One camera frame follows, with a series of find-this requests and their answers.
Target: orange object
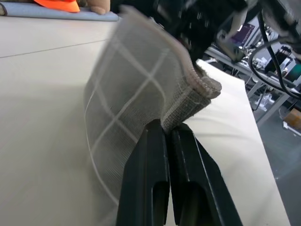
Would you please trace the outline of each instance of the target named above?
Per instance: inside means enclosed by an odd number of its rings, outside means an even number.
[[[34,0],[36,3],[41,6],[62,10],[71,13],[78,13],[79,6],[76,0]]]

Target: white table surface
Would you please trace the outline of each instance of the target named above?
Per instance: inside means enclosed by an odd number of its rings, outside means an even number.
[[[113,26],[1,18],[0,225],[106,225],[82,99]],[[201,65],[223,90],[187,123],[220,166],[244,225],[289,225],[243,82]]]

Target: gray cloth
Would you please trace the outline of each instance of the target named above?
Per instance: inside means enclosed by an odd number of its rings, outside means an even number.
[[[105,15],[98,15],[97,13],[91,12],[89,8],[80,8],[79,13],[69,13],[31,3],[0,2],[0,8],[1,6],[4,9],[4,16],[95,21],[119,20],[119,16],[112,12]]]
[[[103,203],[108,207],[117,207],[123,168],[144,126],[161,119],[168,133],[221,90],[202,69],[195,71],[177,40],[134,9],[126,12],[96,63],[84,98],[88,145],[111,199]]]

